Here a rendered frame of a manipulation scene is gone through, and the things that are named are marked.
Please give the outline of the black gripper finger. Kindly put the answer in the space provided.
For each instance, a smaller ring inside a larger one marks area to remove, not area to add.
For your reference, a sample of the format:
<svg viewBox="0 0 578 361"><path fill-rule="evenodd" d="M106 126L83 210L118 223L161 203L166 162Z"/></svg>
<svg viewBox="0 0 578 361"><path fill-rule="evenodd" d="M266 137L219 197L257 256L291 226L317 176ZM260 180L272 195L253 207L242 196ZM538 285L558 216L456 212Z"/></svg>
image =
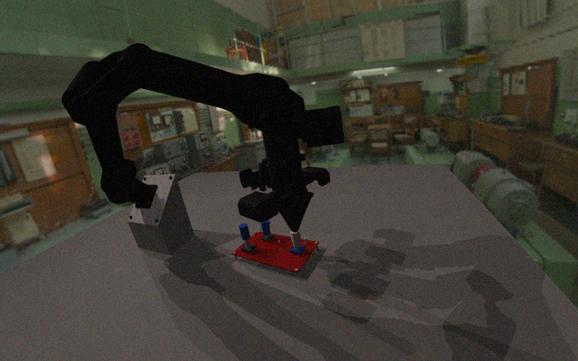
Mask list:
<svg viewBox="0 0 578 361"><path fill-rule="evenodd" d="M280 207L279 212L283 219L286 221L290 230L297 232L298 222L299 222L299 207L300 202L295 202L286 208Z"/></svg>
<svg viewBox="0 0 578 361"><path fill-rule="evenodd" d="M300 207L299 207L299 222L298 222L298 228L297 230L299 230L299 227L301 225L301 221L305 215L305 211L308 208L308 205L310 203L311 198L314 196L314 193L312 192L307 192L306 194L302 195L301 197L298 196L293 196L294 201L295 202L300 202Z"/></svg>

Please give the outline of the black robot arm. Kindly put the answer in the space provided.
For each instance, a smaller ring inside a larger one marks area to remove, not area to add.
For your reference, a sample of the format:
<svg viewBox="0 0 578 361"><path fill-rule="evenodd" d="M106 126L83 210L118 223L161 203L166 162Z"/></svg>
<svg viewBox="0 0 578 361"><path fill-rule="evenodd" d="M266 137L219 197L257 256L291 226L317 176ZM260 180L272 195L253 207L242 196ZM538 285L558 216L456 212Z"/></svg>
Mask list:
<svg viewBox="0 0 578 361"><path fill-rule="evenodd" d="M266 154L344 142L339 106L306 110L283 78L229 73L135 43L101 61L89 61L62 95L72 120L86 126L102 167L101 188L111 203L149 209L157 185L136 179L135 162L124 159L116 112L129 94L146 89L230 111L263 134Z"/></svg>

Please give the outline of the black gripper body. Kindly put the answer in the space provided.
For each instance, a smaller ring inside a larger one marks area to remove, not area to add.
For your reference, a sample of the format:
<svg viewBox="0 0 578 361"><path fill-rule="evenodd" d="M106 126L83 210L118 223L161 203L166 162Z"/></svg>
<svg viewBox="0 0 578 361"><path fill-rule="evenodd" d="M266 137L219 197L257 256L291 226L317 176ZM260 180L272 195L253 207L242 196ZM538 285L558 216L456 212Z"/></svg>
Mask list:
<svg viewBox="0 0 578 361"><path fill-rule="evenodd" d="M330 182L330 174L324 167L307 166L302 169L301 161L304 160L305 154L300 154L299 149L285 154L266 154L262 165L268 166L270 180L266 186L273 191L268 194L254 191L241 198L238 202L239 214L265 222L275 217L280 207L293 204L293 196L306 194L306 185L318 181L320 186L324 186Z"/></svg>

